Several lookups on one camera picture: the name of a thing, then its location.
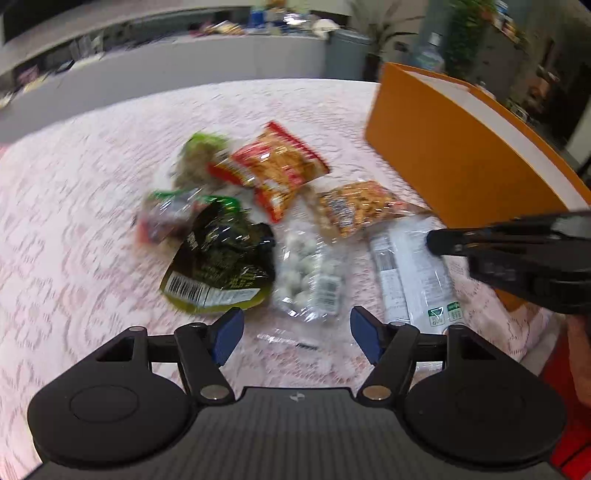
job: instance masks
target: green label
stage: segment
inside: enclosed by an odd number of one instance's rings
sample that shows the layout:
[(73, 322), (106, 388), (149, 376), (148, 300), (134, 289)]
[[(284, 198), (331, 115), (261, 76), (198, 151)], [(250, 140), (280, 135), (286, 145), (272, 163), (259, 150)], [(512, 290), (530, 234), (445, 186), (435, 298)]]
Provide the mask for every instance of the green label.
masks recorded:
[(460, 303), (458, 301), (450, 303), (447, 306), (447, 312), (449, 314), (450, 322), (457, 322), (458, 320), (462, 320), (464, 318), (462, 309), (460, 308)]
[(443, 316), (443, 308), (431, 309), (429, 313), (429, 323), (432, 327), (437, 327), (445, 324), (445, 317)]

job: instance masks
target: orange folder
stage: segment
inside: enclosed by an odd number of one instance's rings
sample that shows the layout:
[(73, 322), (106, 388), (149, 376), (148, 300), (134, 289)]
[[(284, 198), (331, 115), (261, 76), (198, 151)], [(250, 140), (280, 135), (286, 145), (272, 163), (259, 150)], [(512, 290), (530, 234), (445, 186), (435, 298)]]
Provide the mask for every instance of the orange folder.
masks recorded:
[[(479, 116), (437, 85), (472, 96), (467, 100)], [(490, 118), (490, 124), (483, 118)], [(524, 151), (543, 159), (548, 182), (532, 166), (532, 158), (528, 162), (491, 129), (499, 124)], [(477, 88), (443, 75), (386, 64), (365, 137), (448, 228), (481, 227), (591, 203), (589, 189), (525, 123)], [(561, 195), (565, 186), (570, 191)], [(506, 294), (501, 300), (510, 310), (523, 303)]]

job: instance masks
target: barcode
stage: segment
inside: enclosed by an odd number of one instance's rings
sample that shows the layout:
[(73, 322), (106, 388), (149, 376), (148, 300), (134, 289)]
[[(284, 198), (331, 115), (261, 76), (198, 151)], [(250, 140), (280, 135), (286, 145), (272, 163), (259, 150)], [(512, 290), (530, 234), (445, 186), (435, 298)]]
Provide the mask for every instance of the barcode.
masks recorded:
[(375, 261), (378, 264), (380, 272), (394, 270), (394, 268), (396, 268), (394, 254), (390, 250), (380, 250), (379, 252), (376, 252)]
[(339, 312), (339, 277), (320, 277), (316, 282), (316, 307), (326, 313)]
[(241, 301), (252, 300), (260, 288), (244, 288), (242, 290), (220, 290), (209, 287), (205, 283), (172, 272), (166, 282), (164, 292), (171, 297), (186, 301), (198, 307), (215, 305), (231, 305)]

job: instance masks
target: red snack bag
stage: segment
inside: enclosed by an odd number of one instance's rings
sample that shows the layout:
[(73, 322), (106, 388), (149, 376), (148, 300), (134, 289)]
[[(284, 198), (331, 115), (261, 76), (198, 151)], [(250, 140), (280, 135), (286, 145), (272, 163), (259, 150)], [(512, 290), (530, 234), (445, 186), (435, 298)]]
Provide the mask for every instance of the red snack bag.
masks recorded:
[(297, 190), (330, 172), (326, 163), (281, 125), (269, 122), (263, 133), (229, 158), (209, 166), (222, 180), (255, 189), (257, 202), (279, 222)]

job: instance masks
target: table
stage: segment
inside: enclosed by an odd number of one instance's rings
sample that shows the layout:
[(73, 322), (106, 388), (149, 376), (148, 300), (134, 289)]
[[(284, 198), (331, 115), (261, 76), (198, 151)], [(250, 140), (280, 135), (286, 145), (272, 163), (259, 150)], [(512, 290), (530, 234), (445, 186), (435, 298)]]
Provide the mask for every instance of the table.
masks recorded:
[[(252, 138), (274, 119), (323, 155), (339, 181), (378, 179), (423, 205), (363, 139), (376, 87), (340, 80), (204, 85), (89, 112), (8, 148), (0, 158), (0, 478), (21, 478), (38, 462), (26, 412), (44, 384), (128, 326), (160, 335), (195, 320), (158, 291), (172, 253), (139, 251), (131, 229), (159, 163), (194, 131)], [(345, 311), (360, 304), (380, 317), (363, 239), (349, 252)], [(467, 278), (465, 264), (448, 266), (470, 327), (520, 359), (549, 314), (524, 306), (509, 315), (491, 289)], [(246, 313), (239, 349), (223, 368), (237, 392), (244, 385), (355, 389), (367, 376), (371, 366), (353, 344), (346, 314), (317, 352), (256, 339), (277, 325), (284, 325), (280, 315), (267, 307)], [(154, 371), (178, 380), (168, 367)]]

